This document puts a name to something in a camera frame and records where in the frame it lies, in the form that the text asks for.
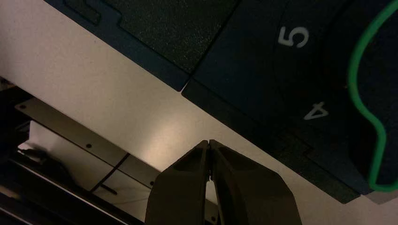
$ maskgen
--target green cable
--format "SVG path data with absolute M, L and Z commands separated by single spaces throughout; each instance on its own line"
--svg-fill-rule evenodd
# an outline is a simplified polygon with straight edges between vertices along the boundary
M 380 171 L 380 166 L 382 164 L 387 135 L 383 124 L 366 108 L 360 98 L 360 94 L 358 91 L 358 68 L 360 66 L 362 55 L 369 42 L 375 36 L 383 23 L 387 19 L 389 19 L 390 16 L 397 10 L 398 0 L 393 0 L 369 24 L 369 26 L 366 28 L 366 30 L 361 35 L 359 41 L 357 42 L 354 51 L 352 52 L 350 64 L 348 67 L 348 91 L 351 100 L 353 101 L 358 111 L 374 126 L 377 134 L 376 147 L 368 178 L 369 186 L 373 190 L 385 192 L 398 189 L 398 180 L 396 180 L 392 184 L 381 185 L 376 183 Z

